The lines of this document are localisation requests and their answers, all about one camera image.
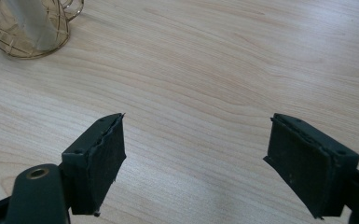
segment wooden table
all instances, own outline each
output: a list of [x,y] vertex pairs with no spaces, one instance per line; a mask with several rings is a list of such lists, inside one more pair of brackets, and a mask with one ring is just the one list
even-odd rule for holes
[[100,217],[73,223],[314,220],[262,158],[275,112],[359,153],[359,0],[94,0],[63,49],[0,51],[0,199],[96,119],[125,112]]

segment light wood surface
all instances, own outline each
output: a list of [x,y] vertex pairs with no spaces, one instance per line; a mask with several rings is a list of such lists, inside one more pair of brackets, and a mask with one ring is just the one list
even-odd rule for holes
[[125,112],[100,217],[73,223],[314,220],[262,158],[274,112],[359,153],[359,0],[86,0],[63,49],[0,51],[0,199],[96,119]]

